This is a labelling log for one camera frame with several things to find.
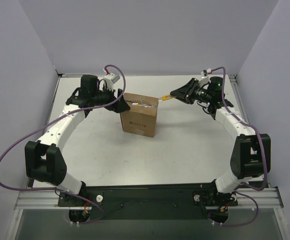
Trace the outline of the aluminium front rail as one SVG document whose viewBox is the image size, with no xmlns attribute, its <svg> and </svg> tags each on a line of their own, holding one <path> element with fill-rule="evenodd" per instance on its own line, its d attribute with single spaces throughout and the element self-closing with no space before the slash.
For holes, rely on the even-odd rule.
<svg viewBox="0 0 290 240">
<path fill-rule="evenodd" d="M 238 190 L 241 194 L 252 197 L 261 209 L 281 209 L 283 203 L 277 188 L 266 188 L 262 191 L 255 191 L 250 188 L 242 188 Z M 59 197 L 51 191 L 29 191 L 20 193 L 16 201 L 15 209 L 31 209 L 31 210 L 55 210 L 59 209 Z M 237 197 L 237 206 L 231 209 L 255 209 L 252 200 L 244 197 Z"/>
</svg>

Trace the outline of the yellow utility knife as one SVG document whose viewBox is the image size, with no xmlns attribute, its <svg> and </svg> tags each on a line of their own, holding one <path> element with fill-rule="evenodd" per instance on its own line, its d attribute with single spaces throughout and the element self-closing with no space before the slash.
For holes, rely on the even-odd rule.
<svg viewBox="0 0 290 240">
<path fill-rule="evenodd" d="M 161 102 L 161 101 L 167 101 L 167 100 L 171 100 L 171 99 L 174 99 L 174 98 L 175 98 L 175 96 L 171 96 L 171 95 L 167 94 L 167 95 L 164 95 L 164 96 L 160 97 L 158 99 L 158 101 L 159 102 Z"/>
</svg>

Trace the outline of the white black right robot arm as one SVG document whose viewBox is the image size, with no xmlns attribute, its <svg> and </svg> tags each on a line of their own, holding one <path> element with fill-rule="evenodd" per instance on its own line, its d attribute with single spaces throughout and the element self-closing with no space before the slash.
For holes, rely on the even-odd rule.
<svg viewBox="0 0 290 240">
<path fill-rule="evenodd" d="M 235 110 L 233 104 L 225 99 L 224 78 L 219 76 L 192 78 L 186 85 L 173 90 L 170 95 L 185 103 L 205 103 L 203 108 L 211 117 L 221 124 L 235 140 L 230 168 L 215 180 L 219 193 L 230 193 L 240 185 L 247 184 L 253 178 L 263 177 L 265 188 L 270 171 L 271 140 L 267 134 L 260 134 L 253 126 L 247 124 Z"/>
</svg>

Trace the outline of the brown cardboard express box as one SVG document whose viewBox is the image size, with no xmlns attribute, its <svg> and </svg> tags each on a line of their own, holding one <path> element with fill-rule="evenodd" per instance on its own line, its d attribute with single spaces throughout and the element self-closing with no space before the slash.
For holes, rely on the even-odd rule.
<svg viewBox="0 0 290 240">
<path fill-rule="evenodd" d="M 158 98 L 125 93 L 124 100 L 130 107 L 130 110 L 120 113 L 123 131 L 145 137 L 154 137 L 158 113 Z"/>
</svg>

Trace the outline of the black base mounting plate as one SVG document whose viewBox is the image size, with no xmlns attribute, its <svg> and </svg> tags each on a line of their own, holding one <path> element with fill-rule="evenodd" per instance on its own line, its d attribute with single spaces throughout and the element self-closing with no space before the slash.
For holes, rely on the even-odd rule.
<svg viewBox="0 0 290 240">
<path fill-rule="evenodd" d="M 59 207 L 69 207 L 73 219 L 104 216 L 105 220 L 200 220 L 208 211 L 226 220 L 227 208 L 238 205 L 236 195 L 218 193 L 212 183 L 87 186 L 82 199 L 61 193 Z"/>
</svg>

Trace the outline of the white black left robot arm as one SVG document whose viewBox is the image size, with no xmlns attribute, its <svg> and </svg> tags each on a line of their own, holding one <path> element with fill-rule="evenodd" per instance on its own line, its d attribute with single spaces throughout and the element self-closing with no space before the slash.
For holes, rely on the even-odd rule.
<svg viewBox="0 0 290 240">
<path fill-rule="evenodd" d="M 114 84 L 119 79 L 115 73 L 106 74 L 102 80 L 95 75 L 81 77 L 80 87 L 73 91 L 64 105 L 61 120 L 37 141 L 29 141 L 25 145 L 26 174 L 29 178 L 70 192 L 69 199 L 77 206 L 87 201 L 87 193 L 82 190 L 83 182 L 68 173 L 62 149 L 92 107 L 104 106 L 118 114 L 130 110 L 123 99 L 122 89 L 114 90 Z"/>
</svg>

